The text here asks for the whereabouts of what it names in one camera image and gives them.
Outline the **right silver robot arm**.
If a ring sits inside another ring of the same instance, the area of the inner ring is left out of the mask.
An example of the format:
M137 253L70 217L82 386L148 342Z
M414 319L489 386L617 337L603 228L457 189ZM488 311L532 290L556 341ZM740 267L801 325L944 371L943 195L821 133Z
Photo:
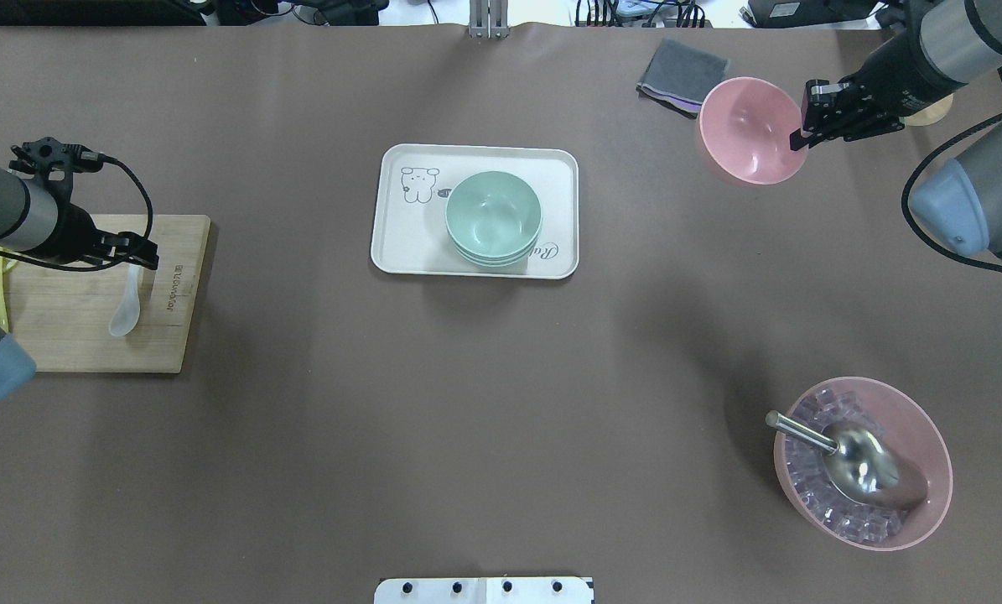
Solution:
M906 31L859 70L835 83L807 82L792 150L896 133L907 116L1002 68L1002 1L910 1L906 14ZM923 179L922 171L946 144L920 162L904 186L901 211L934 252L1002 273L1002 113L953 141L973 134L980 140L934 175Z

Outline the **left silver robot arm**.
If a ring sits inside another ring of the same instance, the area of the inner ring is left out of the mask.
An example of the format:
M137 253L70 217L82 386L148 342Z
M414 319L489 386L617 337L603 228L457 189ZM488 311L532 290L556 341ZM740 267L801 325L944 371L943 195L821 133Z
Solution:
M142 233L103 231L71 196L78 174L106 165L127 169L110 154L55 138L13 146L9 168L0 168L0 401L36 374L37 364L9 330L5 272L13 263L67 273L94 273L128 264L156 270L151 238L154 206L143 197L147 225Z

